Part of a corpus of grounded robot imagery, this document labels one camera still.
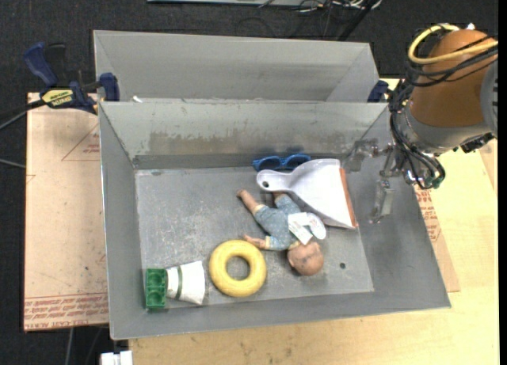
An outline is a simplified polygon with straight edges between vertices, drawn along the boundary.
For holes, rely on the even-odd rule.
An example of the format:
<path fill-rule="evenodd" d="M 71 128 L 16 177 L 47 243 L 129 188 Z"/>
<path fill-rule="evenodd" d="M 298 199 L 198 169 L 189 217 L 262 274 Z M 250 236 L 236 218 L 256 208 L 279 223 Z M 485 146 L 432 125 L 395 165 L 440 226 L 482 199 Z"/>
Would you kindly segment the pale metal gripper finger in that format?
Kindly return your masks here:
<path fill-rule="evenodd" d="M 388 180 L 381 179 L 375 185 L 375 200 L 370 214 L 372 223 L 378 223 L 391 215 L 395 191 Z"/>
<path fill-rule="evenodd" d="M 345 170 L 360 170 L 366 158 L 375 158 L 379 154 L 377 139 L 362 139 L 354 143 L 350 154 L 343 161 Z"/>

